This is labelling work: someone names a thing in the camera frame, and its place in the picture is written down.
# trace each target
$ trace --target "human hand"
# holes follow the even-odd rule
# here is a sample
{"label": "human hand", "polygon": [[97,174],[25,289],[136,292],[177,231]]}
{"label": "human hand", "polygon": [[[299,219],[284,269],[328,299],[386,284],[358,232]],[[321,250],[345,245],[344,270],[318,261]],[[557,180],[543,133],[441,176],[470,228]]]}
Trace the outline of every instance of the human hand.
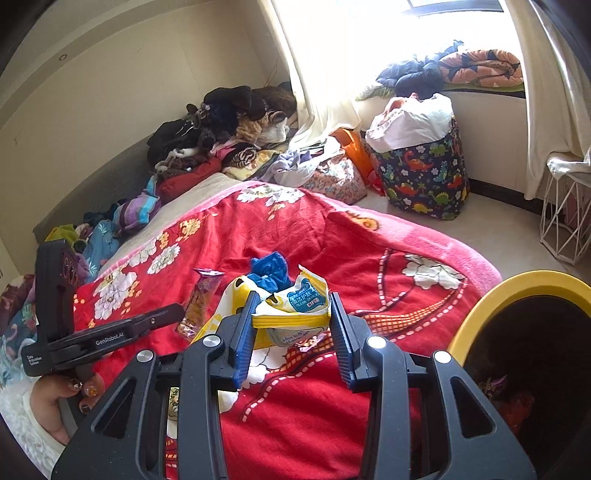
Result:
{"label": "human hand", "polygon": [[62,375],[46,375],[35,383],[31,391],[30,405],[35,419],[62,445],[70,441],[70,436],[61,420],[57,400],[73,397],[79,391],[84,395],[79,404],[80,411],[87,414],[105,392],[105,383],[98,374],[90,377],[84,384],[80,380]]}

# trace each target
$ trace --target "baseboard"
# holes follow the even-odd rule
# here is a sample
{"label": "baseboard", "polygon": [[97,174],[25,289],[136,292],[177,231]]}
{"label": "baseboard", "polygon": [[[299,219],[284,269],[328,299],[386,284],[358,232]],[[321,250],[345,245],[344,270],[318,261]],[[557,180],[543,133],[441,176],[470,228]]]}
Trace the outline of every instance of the baseboard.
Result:
{"label": "baseboard", "polygon": [[499,202],[507,203],[515,207],[523,208],[528,212],[542,215],[544,202],[540,199],[526,200],[523,193],[505,187],[499,187],[482,180],[470,179],[470,191],[483,197],[488,197]]}

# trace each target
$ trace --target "blanket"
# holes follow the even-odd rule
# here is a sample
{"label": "blanket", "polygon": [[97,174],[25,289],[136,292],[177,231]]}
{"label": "blanket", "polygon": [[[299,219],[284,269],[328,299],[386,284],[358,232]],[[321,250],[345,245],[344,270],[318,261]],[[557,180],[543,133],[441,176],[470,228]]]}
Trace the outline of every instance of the blanket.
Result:
{"label": "blanket", "polygon": [[[294,279],[301,264],[324,277],[347,312],[403,350],[444,349],[498,272],[466,245],[425,227],[347,206],[304,190],[247,181],[226,189],[164,228],[78,289],[78,330],[185,302],[193,268],[226,273],[226,286],[251,259],[281,253]],[[175,325],[152,332],[95,364],[107,384],[142,349],[160,355],[187,342]],[[342,479],[357,475],[369,397],[340,379],[330,335],[305,348],[253,353],[238,393],[220,395],[229,478]],[[418,404],[411,415],[417,432]],[[176,479],[176,433],[167,438],[167,476]]]}
{"label": "blanket", "polygon": [[505,50],[468,50],[439,60],[444,82],[480,87],[512,87],[523,83],[521,62]]}

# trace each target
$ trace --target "blue floral fabric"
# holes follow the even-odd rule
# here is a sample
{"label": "blue floral fabric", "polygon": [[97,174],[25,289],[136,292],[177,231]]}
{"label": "blue floral fabric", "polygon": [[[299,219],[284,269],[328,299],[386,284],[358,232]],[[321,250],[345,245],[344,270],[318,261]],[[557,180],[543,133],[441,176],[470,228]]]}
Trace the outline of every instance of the blue floral fabric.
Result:
{"label": "blue floral fabric", "polygon": [[0,387],[26,376],[22,369],[21,349],[37,341],[36,320],[34,303],[28,299],[0,337]]}
{"label": "blue floral fabric", "polygon": [[113,230],[113,222],[101,220],[92,232],[88,245],[82,254],[88,262],[90,270],[90,276],[85,283],[95,281],[102,266],[119,249],[119,239],[113,236]]}
{"label": "blue floral fabric", "polygon": [[377,153],[367,145],[390,203],[443,220],[458,216],[469,183],[457,122],[441,140]]}

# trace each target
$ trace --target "wall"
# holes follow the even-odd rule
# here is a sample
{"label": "wall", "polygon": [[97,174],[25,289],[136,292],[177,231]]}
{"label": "wall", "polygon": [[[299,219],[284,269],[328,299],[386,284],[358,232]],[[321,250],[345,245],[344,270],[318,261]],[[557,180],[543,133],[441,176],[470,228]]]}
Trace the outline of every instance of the wall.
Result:
{"label": "wall", "polygon": [[[445,92],[452,100],[471,179],[525,192],[527,107],[525,99],[490,93]],[[362,128],[388,101],[359,102]]]}
{"label": "wall", "polygon": [[19,105],[0,130],[0,236],[21,272],[34,268],[35,224],[88,175],[208,91],[265,83],[238,9],[220,0],[132,25]]}
{"label": "wall", "polygon": [[13,279],[19,275],[17,268],[12,263],[12,258],[4,247],[0,238],[0,291],[4,290]]}
{"label": "wall", "polygon": [[258,1],[239,0],[239,3],[242,21],[248,33],[248,38],[250,38],[256,56],[261,62],[261,67],[265,72],[265,78],[268,79],[266,83],[269,85],[279,85],[281,82],[289,81],[290,74],[287,66],[277,50],[277,45],[269,31]]}

